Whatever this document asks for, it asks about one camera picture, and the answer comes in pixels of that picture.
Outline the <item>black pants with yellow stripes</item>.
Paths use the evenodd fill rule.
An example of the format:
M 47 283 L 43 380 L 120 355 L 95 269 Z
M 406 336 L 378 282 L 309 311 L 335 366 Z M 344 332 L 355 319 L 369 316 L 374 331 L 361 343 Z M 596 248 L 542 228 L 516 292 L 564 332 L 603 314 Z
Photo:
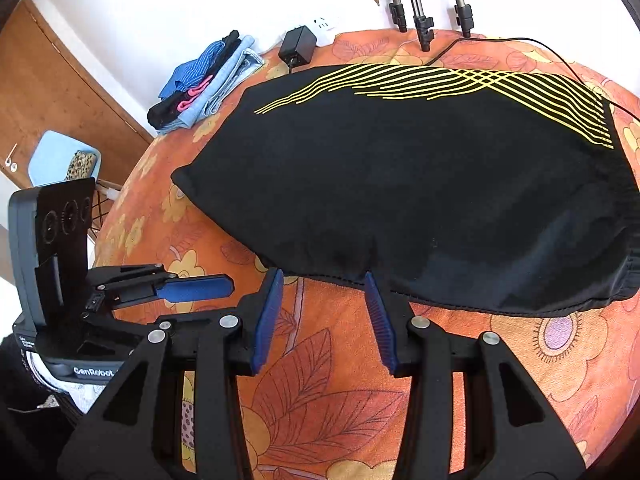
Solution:
M 560 74 L 314 67 L 246 89 L 171 179 L 308 278 L 531 316 L 639 289 L 639 190 L 610 106 Z

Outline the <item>leopard print item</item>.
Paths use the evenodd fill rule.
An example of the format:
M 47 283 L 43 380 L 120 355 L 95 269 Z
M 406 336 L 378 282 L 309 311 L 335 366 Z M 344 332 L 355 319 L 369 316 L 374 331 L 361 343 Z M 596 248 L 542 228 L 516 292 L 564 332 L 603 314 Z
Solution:
M 79 180 L 91 177 L 96 169 L 98 156 L 89 151 L 77 151 L 68 164 L 65 180 Z

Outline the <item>light blue chair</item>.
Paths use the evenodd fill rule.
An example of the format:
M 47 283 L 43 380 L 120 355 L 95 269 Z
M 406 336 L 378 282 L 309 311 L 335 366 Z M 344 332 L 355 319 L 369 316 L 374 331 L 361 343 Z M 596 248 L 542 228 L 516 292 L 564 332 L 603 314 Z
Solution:
M 85 144 L 72 136 L 47 130 L 38 142 L 32 158 L 28 163 L 28 177 L 33 186 L 43 186 L 62 182 L 66 177 L 68 166 L 78 152 L 89 152 L 96 155 L 91 177 L 98 177 L 102 155 L 97 148 Z

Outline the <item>black garment with pink trim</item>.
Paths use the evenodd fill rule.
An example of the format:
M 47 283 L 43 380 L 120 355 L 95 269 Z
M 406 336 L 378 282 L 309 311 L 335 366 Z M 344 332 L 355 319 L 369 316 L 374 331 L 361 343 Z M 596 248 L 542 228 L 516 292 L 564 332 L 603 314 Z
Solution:
M 221 67 L 231 58 L 231 55 L 241 42 L 240 34 L 237 30 L 232 30 L 229 35 L 219 40 L 224 42 L 224 48 L 199 84 L 183 92 L 176 91 L 166 100 L 158 98 L 158 102 L 149 108 L 146 119 L 154 129 L 160 131 L 161 128 L 168 126 L 182 112 L 187 110 L 213 81 Z

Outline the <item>blue ribbed folded garment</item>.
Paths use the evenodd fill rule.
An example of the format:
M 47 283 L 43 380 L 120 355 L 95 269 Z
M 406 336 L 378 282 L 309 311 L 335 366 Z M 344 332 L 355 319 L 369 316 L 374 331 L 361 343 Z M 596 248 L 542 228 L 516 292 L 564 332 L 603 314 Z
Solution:
M 199 84 L 209 67 L 213 65 L 224 48 L 224 42 L 218 40 L 210 44 L 198 58 L 178 65 L 169 77 L 158 97 L 168 99 L 176 91 L 186 91 Z

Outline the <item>light blue folded jeans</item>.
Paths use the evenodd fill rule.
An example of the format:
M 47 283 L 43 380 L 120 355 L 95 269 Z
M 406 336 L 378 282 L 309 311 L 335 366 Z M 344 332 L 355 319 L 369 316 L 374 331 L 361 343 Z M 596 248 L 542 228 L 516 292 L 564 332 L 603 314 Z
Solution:
M 158 134 L 170 133 L 179 128 L 191 128 L 197 122 L 212 116 L 220 109 L 222 101 L 239 87 L 241 82 L 262 68 L 264 60 L 253 50 L 254 38 L 246 35 L 240 36 L 240 39 L 239 47 L 195 102 L 168 126 L 160 131 L 155 129 Z

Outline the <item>black power adapter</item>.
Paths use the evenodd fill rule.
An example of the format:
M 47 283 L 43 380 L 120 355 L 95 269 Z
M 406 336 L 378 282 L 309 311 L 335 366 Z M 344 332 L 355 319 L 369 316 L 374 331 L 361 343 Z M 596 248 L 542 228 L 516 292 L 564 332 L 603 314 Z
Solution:
M 289 30 L 282 41 L 279 58 L 289 70 L 311 62 L 317 47 L 317 37 L 306 26 Z

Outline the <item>white wall power strip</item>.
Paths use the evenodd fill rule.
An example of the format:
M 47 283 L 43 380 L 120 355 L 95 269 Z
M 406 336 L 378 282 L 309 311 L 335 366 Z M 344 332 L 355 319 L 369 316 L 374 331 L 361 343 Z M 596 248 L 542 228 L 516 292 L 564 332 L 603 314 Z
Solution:
M 314 36 L 317 37 L 316 50 L 321 47 L 325 47 L 328 44 L 332 44 L 336 35 L 336 28 L 334 23 L 328 19 L 328 16 L 326 14 L 324 14 L 324 15 L 317 15 L 314 18 L 307 18 L 306 20 L 303 20 L 300 23 L 296 23 L 293 26 L 290 26 L 278 38 L 277 43 L 274 45 L 274 48 L 276 49 L 276 51 L 279 52 L 284 36 L 289 30 L 299 26 L 303 26 L 303 25 L 306 25 L 314 33 Z

